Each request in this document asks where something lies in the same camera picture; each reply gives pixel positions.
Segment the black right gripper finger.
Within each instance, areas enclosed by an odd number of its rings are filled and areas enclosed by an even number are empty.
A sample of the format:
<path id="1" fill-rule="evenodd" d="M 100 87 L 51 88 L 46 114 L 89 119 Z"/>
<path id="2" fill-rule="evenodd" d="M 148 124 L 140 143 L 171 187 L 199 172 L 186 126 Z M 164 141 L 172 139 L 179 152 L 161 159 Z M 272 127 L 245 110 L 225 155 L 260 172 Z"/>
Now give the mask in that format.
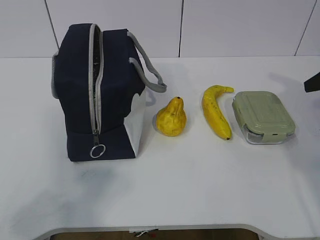
<path id="1" fill-rule="evenodd" d="M 304 83 L 304 91 L 306 93 L 320 91 L 320 72 L 306 80 Z"/>

